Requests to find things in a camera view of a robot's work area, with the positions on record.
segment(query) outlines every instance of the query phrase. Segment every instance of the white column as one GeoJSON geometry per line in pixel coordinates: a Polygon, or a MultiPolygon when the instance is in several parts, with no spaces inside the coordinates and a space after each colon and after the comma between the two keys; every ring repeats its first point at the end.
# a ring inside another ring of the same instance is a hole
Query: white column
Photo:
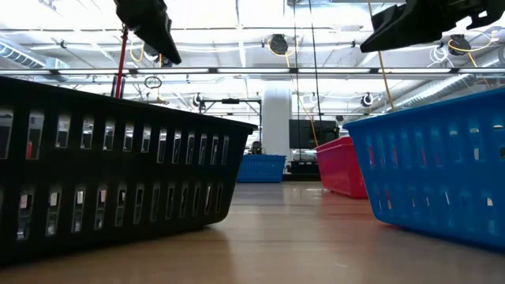
{"type": "Polygon", "coordinates": [[[290,159],[291,83],[267,81],[263,96],[262,145],[268,155],[290,159]]]}

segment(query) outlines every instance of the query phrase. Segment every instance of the ventilation duct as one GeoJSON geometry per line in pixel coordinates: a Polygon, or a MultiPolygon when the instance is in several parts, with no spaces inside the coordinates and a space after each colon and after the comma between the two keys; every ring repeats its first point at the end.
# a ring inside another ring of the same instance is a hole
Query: ventilation duct
{"type": "MultiPolygon", "coordinates": [[[[9,59],[29,69],[68,69],[69,65],[57,58],[50,58],[36,54],[19,44],[7,39],[0,39],[0,56],[9,59]]],[[[68,80],[68,76],[50,75],[47,79],[58,80],[60,82],[68,80]]]]}
{"type": "MultiPolygon", "coordinates": [[[[505,67],[505,47],[500,47],[488,54],[485,54],[477,59],[477,65],[481,68],[505,67]]],[[[473,64],[469,63],[464,68],[473,68],[473,64]]],[[[434,80],[419,88],[408,92],[407,94],[395,100],[395,106],[398,108],[418,107],[429,103],[434,103],[443,97],[452,95],[456,92],[468,88],[477,82],[475,74],[463,74],[455,77],[450,77],[445,80],[434,80]]],[[[390,107],[382,106],[375,112],[389,110],[390,107]]]]}
{"type": "Polygon", "coordinates": [[[43,57],[26,50],[24,47],[10,42],[7,39],[0,40],[0,56],[10,59],[30,69],[39,69],[46,66],[43,57]]]}

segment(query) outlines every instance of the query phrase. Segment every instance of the black plastic basket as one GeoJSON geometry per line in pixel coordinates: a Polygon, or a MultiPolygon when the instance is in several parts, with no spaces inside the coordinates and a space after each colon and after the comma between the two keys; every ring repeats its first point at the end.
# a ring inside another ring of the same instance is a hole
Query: black plastic basket
{"type": "Polygon", "coordinates": [[[0,77],[0,263],[222,221],[256,126],[0,77]]]}

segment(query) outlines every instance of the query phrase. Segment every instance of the ceiling light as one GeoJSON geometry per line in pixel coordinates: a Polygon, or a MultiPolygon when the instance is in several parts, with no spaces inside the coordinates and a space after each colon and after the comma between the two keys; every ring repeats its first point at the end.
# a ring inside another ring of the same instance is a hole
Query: ceiling light
{"type": "Polygon", "coordinates": [[[34,70],[34,69],[0,70],[0,75],[49,75],[49,74],[51,74],[49,70],[34,70]]]}
{"type": "Polygon", "coordinates": [[[395,69],[385,69],[385,73],[449,73],[451,69],[449,68],[395,68],[395,69]]]}
{"type": "Polygon", "coordinates": [[[289,73],[288,68],[219,68],[218,73],[289,73]]]}
{"type": "Polygon", "coordinates": [[[460,69],[460,73],[505,73],[504,68],[466,68],[460,69]]]}
{"type": "MultiPolygon", "coordinates": [[[[117,69],[59,69],[61,75],[109,75],[118,72],[117,69]]],[[[128,70],[123,70],[123,74],[128,74],[128,70]]]]}
{"type": "Polygon", "coordinates": [[[138,69],[141,74],[187,74],[187,73],[208,73],[207,68],[157,68],[157,69],[138,69]]]}
{"type": "MultiPolygon", "coordinates": [[[[314,68],[301,68],[298,70],[299,73],[315,73],[316,69],[314,68]]],[[[318,69],[318,73],[370,73],[370,69],[368,68],[323,68],[318,69]]]]}

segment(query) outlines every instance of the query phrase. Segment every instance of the yellow cable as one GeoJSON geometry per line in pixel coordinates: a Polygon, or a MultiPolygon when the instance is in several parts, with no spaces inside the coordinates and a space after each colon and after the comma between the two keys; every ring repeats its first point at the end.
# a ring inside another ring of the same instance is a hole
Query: yellow cable
{"type": "MultiPolygon", "coordinates": [[[[473,55],[471,52],[468,53],[468,56],[470,57],[470,60],[472,61],[473,65],[475,66],[475,68],[479,68],[479,66],[477,65],[477,63],[475,62],[475,59],[473,58],[473,55]]],[[[488,86],[488,88],[491,88],[491,85],[489,84],[489,82],[486,80],[486,78],[484,78],[484,82],[486,82],[486,85],[488,86]]]]}
{"type": "Polygon", "coordinates": [[[135,56],[133,56],[133,49],[130,49],[129,50],[129,56],[135,61],[135,62],[141,62],[142,61],[142,58],[144,58],[144,44],[145,43],[142,43],[142,50],[140,51],[140,58],[135,58],[135,56]]]}
{"type": "Polygon", "coordinates": [[[475,51],[479,51],[479,50],[483,50],[485,48],[488,48],[491,44],[492,44],[492,39],[495,38],[495,32],[491,32],[491,39],[489,39],[489,43],[486,44],[485,46],[483,47],[479,47],[479,48],[476,48],[474,50],[466,50],[466,49],[462,49],[462,48],[457,48],[457,47],[453,47],[451,45],[451,43],[454,41],[454,40],[449,40],[449,43],[447,43],[447,45],[449,45],[450,48],[452,48],[453,50],[457,50],[457,51],[461,51],[461,52],[475,52],[475,51]]]}
{"type": "MultiPolygon", "coordinates": [[[[286,58],[287,67],[290,68],[290,60],[288,59],[289,55],[282,55],[282,56],[284,56],[286,58]]],[[[312,134],[314,135],[314,141],[316,142],[316,147],[318,147],[319,143],[317,142],[317,135],[316,135],[316,128],[314,127],[314,121],[313,121],[312,117],[309,115],[309,112],[307,112],[307,110],[305,109],[305,106],[303,105],[303,103],[301,102],[300,96],[297,95],[297,97],[298,97],[298,102],[300,102],[301,107],[303,108],[303,111],[305,112],[305,114],[307,115],[307,117],[310,120],[310,126],[312,128],[312,134]]]]}
{"type": "MultiPolygon", "coordinates": [[[[370,17],[373,17],[372,14],[372,4],[370,4],[370,0],[368,1],[368,11],[370,12],[370,17]]],[[[377,51],[379,54],[379,62],[380,68],[382,69],[382,77],[384,79],[384,85],[386,86],[387,99],[389,100],[389,104],[391,105],[391,111],[395,111],[395,105],[393,104],[393,100],[391,99],[391,91],[389,90],[389,85],[387,84],[386,72],[384,71],[384,60],[382,58],[382,52],[377,51]]]]}

